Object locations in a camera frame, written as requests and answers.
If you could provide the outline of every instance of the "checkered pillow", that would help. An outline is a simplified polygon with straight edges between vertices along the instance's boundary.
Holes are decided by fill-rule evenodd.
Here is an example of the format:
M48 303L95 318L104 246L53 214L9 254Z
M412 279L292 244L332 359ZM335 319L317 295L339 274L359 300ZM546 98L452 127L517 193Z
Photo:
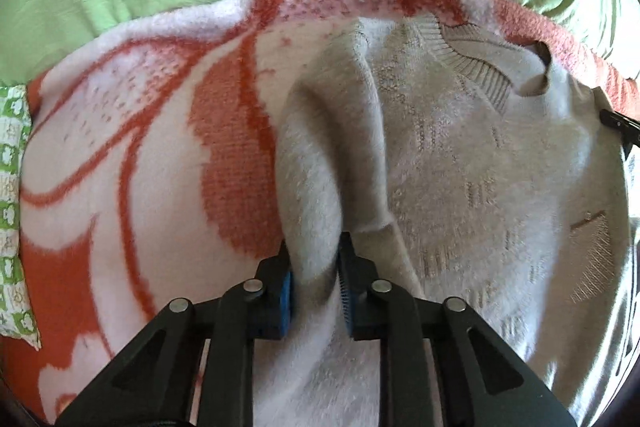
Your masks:
M40 349L18 257L20 166L30 132L26 86L0 87L0 335Z

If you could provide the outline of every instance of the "silver screw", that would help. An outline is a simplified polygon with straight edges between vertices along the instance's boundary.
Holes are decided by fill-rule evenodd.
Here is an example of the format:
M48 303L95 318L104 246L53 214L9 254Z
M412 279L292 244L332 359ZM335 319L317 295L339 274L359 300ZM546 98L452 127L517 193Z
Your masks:
M460 297L449 297L445 304L452 312L460 313L466 310L466 302Z
M377 279L371 283L371 289L376 293L388 293L391 291L391 283L384 279Z
M179 299L174 299L169 303L169 309L174 313L182 313L189 307L189 301L180 297Z
M262 281L260 279L248 279L244 281L242 288L249 293L259 292L262 289Z

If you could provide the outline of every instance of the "fleece blanket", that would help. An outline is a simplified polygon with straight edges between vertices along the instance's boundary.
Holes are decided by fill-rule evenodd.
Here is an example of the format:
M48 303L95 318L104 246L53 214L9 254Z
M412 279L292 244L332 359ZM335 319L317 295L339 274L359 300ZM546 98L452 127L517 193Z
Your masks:
M53 421L169 300L250 277L282 240L275 129L292 84L354 18L427 12L544 41L613 108L640 114L635 83L507 0L225 0L118 26L28 90L21 255L42 349L4 342L17 396Z

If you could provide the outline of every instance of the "green and white checkered fabric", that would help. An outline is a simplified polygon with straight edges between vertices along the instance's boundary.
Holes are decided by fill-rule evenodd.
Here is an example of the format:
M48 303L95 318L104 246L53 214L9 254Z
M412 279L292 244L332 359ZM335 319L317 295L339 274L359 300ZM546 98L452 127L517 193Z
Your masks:
M18 257L20 166L31 132L26 91L26 86L0 87L0 335L40 349Z

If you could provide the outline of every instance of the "beige sweater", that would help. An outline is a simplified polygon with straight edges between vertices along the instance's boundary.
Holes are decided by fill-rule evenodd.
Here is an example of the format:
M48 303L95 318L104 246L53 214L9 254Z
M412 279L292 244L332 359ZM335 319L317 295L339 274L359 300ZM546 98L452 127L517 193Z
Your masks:
M590 423L632 292L606 97L543 44L434 17L360 20L309 71L276 151L296 320L285 343L257 346L257 425L377 425L376 343L346 338L335 285L341 230L415 296L465 298Z

